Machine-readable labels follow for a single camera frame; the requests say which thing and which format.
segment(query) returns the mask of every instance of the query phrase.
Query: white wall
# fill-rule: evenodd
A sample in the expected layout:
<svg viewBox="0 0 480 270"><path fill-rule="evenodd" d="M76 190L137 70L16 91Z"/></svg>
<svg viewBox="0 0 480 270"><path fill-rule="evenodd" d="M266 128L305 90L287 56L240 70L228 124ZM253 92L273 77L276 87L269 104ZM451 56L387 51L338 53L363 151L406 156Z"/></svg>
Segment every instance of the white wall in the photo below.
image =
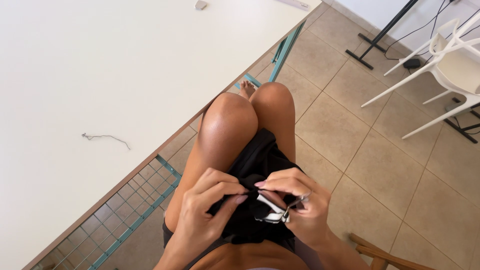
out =
<svg viewBox="0 0 480 270"><path fill-rule="evenodd" d="M382 29L392 18L402 9L408 0L336 0L358 16L362 17L375 27ZM388 35L399 39L413 30L424 26L437 13L443 0L419 0L405 16L388 32ZM436 27L444 23L459 18L461 23L466 21L475 11L480 8L480 0L455 0L451 3L437 19ZM401 42L405 47L415 50L427 40L430 39L433 22L425 28L413 33L412 35L402 39ZM480 27L473 30L465 36L463 40L470 40L480 37ZM426 53L425 58L429 58L430 54Z"/></svg>

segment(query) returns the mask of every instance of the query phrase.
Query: white table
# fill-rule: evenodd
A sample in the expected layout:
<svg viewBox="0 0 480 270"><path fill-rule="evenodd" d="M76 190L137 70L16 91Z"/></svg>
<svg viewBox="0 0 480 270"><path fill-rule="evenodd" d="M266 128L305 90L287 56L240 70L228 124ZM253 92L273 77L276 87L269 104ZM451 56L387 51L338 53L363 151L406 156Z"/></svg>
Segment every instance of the white table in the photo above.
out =
<svg viewBox="0 0 480 270"><path fill-rule="evenodd" d="M0 269L35 265L321 3L305 1L0 4Z"/></svg>

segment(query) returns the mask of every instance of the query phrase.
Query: thigh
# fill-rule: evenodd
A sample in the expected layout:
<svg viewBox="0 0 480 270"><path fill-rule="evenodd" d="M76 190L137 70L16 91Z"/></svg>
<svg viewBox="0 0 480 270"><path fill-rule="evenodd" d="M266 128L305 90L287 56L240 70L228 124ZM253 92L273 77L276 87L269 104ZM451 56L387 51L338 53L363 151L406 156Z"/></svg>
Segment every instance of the thigh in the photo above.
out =
<svg viewBox="0 0 480 270"><path fill-rule="evenodd" d="M250 97L258 118L258 129L275 135L278 148L295 162L295 105L288 88L281 83L265 83Z"/></svg>
<svg viewBox="0 0 480 270"><path fill-rule="evenodd" d="M172 232L177 228L185 191L192 188L209 167L226 172L255 136L258 121L248 100L223 93L208 108L199 126L180 184L165 213L165 224Z"/></svg>

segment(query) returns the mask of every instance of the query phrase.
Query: knee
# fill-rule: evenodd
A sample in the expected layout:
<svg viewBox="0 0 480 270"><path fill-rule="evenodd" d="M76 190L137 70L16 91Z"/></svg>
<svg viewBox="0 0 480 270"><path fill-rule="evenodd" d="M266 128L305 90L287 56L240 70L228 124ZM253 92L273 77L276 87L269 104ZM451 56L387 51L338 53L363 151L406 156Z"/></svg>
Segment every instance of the knee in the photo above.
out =
<svg viewBox="0 0 480 270"><path fill-rule="evenodd" d="M294 107L292 93L281 83L264 83L256 92L258 93L255 99L252 99L252 104L269 102L282 107Z"/></svg>
<svg viewBox="0 0 480 270"><path fill-rule="evenodd" d="M255 134L258 119L251 103L237 94L222 93L208 108L202 128L228 129Z"/></svg>

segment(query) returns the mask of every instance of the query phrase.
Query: metal wire grid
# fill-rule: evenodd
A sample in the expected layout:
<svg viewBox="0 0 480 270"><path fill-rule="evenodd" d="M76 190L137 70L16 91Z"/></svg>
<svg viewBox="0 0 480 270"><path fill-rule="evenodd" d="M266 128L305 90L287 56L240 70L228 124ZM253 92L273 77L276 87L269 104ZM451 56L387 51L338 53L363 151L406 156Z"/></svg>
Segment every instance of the metal wire grid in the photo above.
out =
<svg viewBox="0 0 480 270"><path fill-rule="evenodd" d="M166 207L180 179L157 155L32 270L97 269L156 207Z"/></svg>

